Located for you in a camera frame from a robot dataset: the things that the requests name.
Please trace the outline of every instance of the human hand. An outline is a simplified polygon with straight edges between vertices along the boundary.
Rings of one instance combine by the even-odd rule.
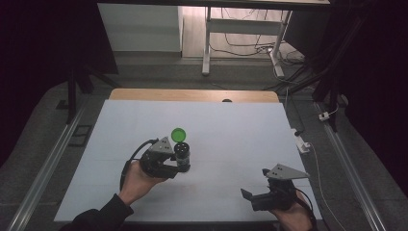
[[[136,200],[144,197],[153,186],[164,182],[165,178],[153,178],[148,176],[140,167],[139,161],[133,162],[126,173],[119,198],[128,206]]]
[[[296,191],[296,194],[299,199],[305,201],[299,191]],[[305,231],[313,228],[307,210],[298,203],[294,203],[293,206],[286,211],[271,210],[270,212],[278,218],[286,231]]]

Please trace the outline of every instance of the wooden table edge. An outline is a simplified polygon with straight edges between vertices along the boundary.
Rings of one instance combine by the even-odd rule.
[[[277,94],[266,90],[165,90],[114,89],[110,100],[279,103]]]

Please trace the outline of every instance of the aluminum rail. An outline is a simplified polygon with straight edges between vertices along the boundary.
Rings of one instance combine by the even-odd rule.
[[[315,104],[319,113],[323,113],[319,104]],[[360,179],[357,169],[355,168],[354,164],[352,163],[342,140],[339,137],[339,134],[335,133],[328,122],[324,121],[324,129],[327,133],[328,138],[330,139],[336,154],[339,158],[340,163],[344,169],[345,175],[350,182],[354,193],[359,200],[361,207],[367,217],[367,220],[372,228],[372,230],[376,231],[385,231],[387,228],[385,227],[380,214],[378,213],[377,208],[375,207],[374,202],[371,199],[371,196],[367,192],[363,182]]]
[[[76,125],[78,124],[84,110],[89,102],[89,96],[84,96],[80,102],[79,110],[77,115],[72,119],[70,124],[64,127],[59,139],[55,143],[54,147],[48,154],[47,159],[41,167],[41,170],[37,174],[36,179],[31,185],[30,189],[27,191],[23,201],[20,204],[17,212],[9,224],[7,230],[17,231],[24,230],[30,220],[31,215],[36,209],[41,196],[47,187],[47,184],[54,173],[54,170],[60,161],[66,146],[68,145],[69,138],[73,134]]]

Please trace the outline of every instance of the black sleeve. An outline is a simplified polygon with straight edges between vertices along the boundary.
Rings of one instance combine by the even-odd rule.
[[[118,229],[123,221],[132,214],[133,210],[115,194],[100,211],[88,210],[63,226],[60,231],[113,231]]]

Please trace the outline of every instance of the white tabletop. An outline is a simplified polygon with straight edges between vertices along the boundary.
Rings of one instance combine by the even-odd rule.
[[[55,221],[102,208],[118,193],[120,173],[133,152],[147,140],[169,137],[176,127],[187,133],[190,171],[153,188],[132,205],[135,213],[127,220],[273,220],[268,212],[253,212],[240,189],[267,193],[262,168],[278,163],[305,170],[280,103],[107,100]],[[309,181],[293,182],[321,219]]]

